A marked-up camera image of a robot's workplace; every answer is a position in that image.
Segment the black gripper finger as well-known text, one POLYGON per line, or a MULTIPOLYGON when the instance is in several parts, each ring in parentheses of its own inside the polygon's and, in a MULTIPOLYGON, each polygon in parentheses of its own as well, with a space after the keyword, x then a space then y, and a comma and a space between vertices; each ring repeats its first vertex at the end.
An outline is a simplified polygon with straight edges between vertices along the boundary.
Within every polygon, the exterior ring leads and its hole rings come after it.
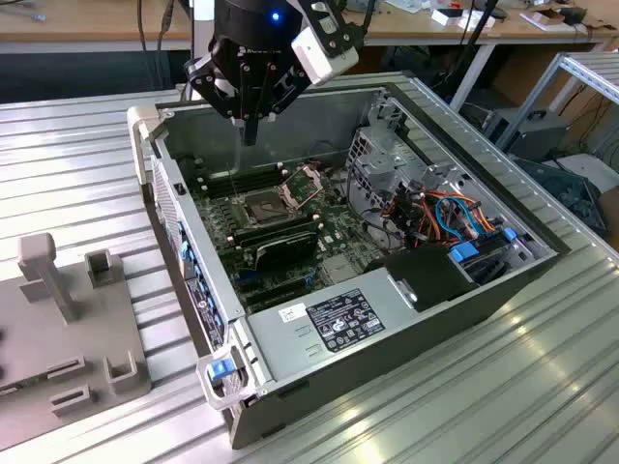
POLYGON ((259 122, 272 115, 278 116, 310 85, 310 80, 299 67, 287 70, 268 67, 257 93, 257 102, 251 112, 251 145, 256 143, 259 122))
POLYGON ((192 90, 232 123, 242 145, 251 145, 251 116, 243 110, 241 92, 227 80, 211 56, 189 60, 184 71, 192 90))

